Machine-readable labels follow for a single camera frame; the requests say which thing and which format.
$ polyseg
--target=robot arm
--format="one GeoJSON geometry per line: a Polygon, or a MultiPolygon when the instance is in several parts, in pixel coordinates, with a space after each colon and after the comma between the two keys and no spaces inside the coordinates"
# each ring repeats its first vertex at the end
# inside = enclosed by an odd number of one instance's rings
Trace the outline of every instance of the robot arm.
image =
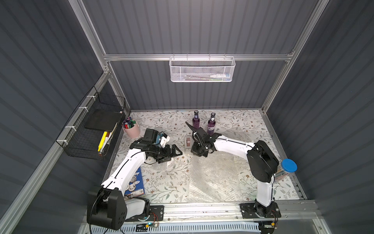
{"type": "Polygon", "coordinates": [[[123,196],[136,170],[148,157],[156,162],[170,161],[182,152],[166,143],[170,137],[153,129],[146,129],[144,137],[134,141],[125,159],[115,172],[102,184],[89,191],[87,223],[118,230],[126,219],[144,218],[150,213],[150,203],[146,198],[124,200],[123,196]]]}
{"type": "Polygon", "coordinates": [[[208,153],[224,151],[248,161],[251,173],[257,179],[257,197],[254,207],[256,214],[259,217],[270,215],[276,205],[273,197],[273,184],[279,161],[267,144],[261,140],[256,143],[242,142],[219,133],[210,136],[202,128],[195,129],[187,122],[186,124],[193,131],[192,136],[195,142],[191,152],[194,155],[207,157],[208,153]]]}
{"type": "MultiPolygon", "coordinates": [[[[242,142],[234,139],[230,139],[225,136],[219,136],[215,142],[214,147],[217,151],[224,151],[230,154],[239,156],[246,161],[248,161],[248,151],[256,147],[256,144],[253,142],[242,142]]],[[[250,164],[251,170],[255,170],[254,165],[250,164]]],[[[270,181],[268,178],[263,178],[264,181],[257,180],[257,197],[256,200],[263,206],[268,207],[273,198],[273,184],[274,184],[274,175],[270,175],[270,181]]]]}

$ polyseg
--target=metal wire basket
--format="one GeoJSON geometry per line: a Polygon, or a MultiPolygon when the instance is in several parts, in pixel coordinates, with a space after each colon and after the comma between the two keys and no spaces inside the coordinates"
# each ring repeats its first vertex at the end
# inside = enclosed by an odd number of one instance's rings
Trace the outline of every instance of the metal wire basket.
{"type": "Polygon", "coordinates": [[[231,82],[234,75],[233,57],[170,57],[172,82],[231,82]]]}
{"type": "Polygon", "coordinates": [[[122,127],[120,123],[125,116],[125,98],[97,92],[91,97],[90,101],[85,107],[80,108],[82,108],[82,112],[74,125],[70,126],[70,131],[65,140],[57,141],[57,143],[63,147],[64,151],[69,156],[104,160],[115,133],[112,134],[111,138],[108,140],[108,143],[103,149],[103,156],[99,156],[97,150],[103,131],[86,129],[85,125],[95,110],[107,110],[114,112],[122,111],[122,115],[118,119],[115,132],[121,131],[122,127]]]}

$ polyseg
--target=gray wall panel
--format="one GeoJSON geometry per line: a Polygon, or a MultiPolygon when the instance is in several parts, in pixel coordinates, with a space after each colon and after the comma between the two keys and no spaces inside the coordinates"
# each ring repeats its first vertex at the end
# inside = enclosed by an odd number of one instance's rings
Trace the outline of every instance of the gray wall panel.
{"type": "Polygon", "coordinates": [[[317,1],[83,2],[107,54],[284,54],[317,1]]]}
{"type": "Polygon", "coordinates": [[[232,82],[177,83],[165,61],[111,63],[133,110],[261,107],[284,65],[238,61],[232,82]]]}
{"type": "Polygon", "coordinates": [[[372,229],[373,12],[373,1],[330,1],[268,111],[333,233],[372,229]]]}
{"type": "MultiPolygon", "coordinates": [[[[0,1],[0,217],[101,74],[68,1],[0,1]]],[[[107,162],[62,158],[14,233],[76,232],[107,162]]]]}

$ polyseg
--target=black notebook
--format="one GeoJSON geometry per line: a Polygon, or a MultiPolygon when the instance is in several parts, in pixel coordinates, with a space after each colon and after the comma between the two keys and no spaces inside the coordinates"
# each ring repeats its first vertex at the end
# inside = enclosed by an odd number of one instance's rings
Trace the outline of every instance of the black notebook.
{"type": "Polygon", "coordinates": [[[90,119],[87,121],[85,128],[105,132],[112,132],[114,126],[121,118],[121,115],[122,114],[119,112],[95,110],[90,119]]]}

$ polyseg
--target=zip tie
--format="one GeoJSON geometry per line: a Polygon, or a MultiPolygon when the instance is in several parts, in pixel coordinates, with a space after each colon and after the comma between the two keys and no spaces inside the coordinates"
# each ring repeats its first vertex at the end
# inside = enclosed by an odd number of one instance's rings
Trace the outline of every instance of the zip tie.
{"type": "Polygon", "coordinates": [[[93,97],[93,98],[94,98],[94,100],[96,101],[96,96],[87,96],[87,97],[93,97]]]}
{"type": "Polygon", "coordinates": [[[75,132],[77,131],[77,129],[75,128],[75,126],[66,126],[66,128],[72,128],[72,129],[74,129],[75,132]]]}
{"type": "Polygon", "coordinates": [[[57,142],[65,142],[67,145],[69,144],[67,140],[56,140],[57,142]]]}
{"type": "Polygon", "coordinates": [[[84,109],[86,109],[86,111],[87,111],[87,113],[88,113],[88,109],[87,109],[87,107],[85,106],[85,107],[78,107],[78,109],[81,109],[81,108],[84,108],[84,109]]]}

